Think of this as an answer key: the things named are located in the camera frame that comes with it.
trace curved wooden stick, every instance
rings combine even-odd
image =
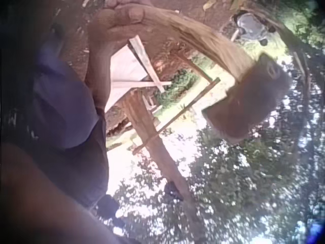
[[[181,16],[171,10],[150,6],[139,6],[139,8],[144,9],[142,20],[144,24],[160,26],[167,32],[173,32],[182,41],[216,62],[238,82],[255,64],[255,61],[243,49],[196,20]]]

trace wooden beam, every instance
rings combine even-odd
[[[178,114],[176,114],[167,124],[165,124],[159,131],[157,131],[154,135],[149,137],[147,140],[143,142],[142,145],[136,147],[132,152],[133,155],[137,154],[142,148],[144,148],[152,139],[159,136],[159,134],[166,129],[168,126],[171,125],[172,122],[178,119],[184,112],[186,112],[191,106],[193,106],[199,99],[201,99],[206,93],[208,93],[216,84],[220,82],[219,78],[216,78],[211,84],[206,86],[203,91],[201,91],[185,108],[183,108]]]
[[[201,70],[196,64],[194,64],[191,60],[187,59],[180,53],[175,53],[175,56],[182,60],[185,64],[187,64],[190,68],[192,68],[195,73],[205,78],[210,84],[212,84],[213,80],[203,71]]]
[[[144,49],[144,46],[140,40],[140,37],[136,35],[134,38],[131,38],[130,40],[131,45],[133,46],[136,54],[138,55],[140,61],[142,62],[143,66],[145,67],[146,71],[148,72],[149,76],[153,80],[153,82],[158,87],[159,91],[163,93],[165,91],[163,85],[159,81],[159,78],[151,65],[150,58],[148,57],[146,50]]]
[[[162,85],[171,85],[171,81],[161,81]],[[152,81],[113,81],[113,88],[133,88],[133,87],[148,87],[148,86],[156,86],[156,84]]]

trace hand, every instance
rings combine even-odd
[[[110,95],[111,56],[128,39],[145,32],[141,24],[149,0],[107,0],[88,27],[89,62],[85,83],[92,92],[95,107],[103,113]]]

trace axe head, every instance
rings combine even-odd
[[[219,138],[236,144],[276,108],[291,87],[292,79],[268,55],[262,53],[227,97],[202,114]]]

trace tree trunk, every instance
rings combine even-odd
[[[137,131],[139,137],[144,142],[153,136],[157,130],[150,119],[150,114],[142,99],[142,92],[135,90],[130,92],[122,101],[122,107]],[[162,139],[158,136],[146,145],[150,157],[157,164],[161,174],[168,180],[173,181],[183,196],[183,209],[189,223],[189,229],[193,235],[195,243],[204,241],[204,226],[197,216],[197,208],[194,198],[189,190],[186,179],[179,172],[175,161],[168,153]]]

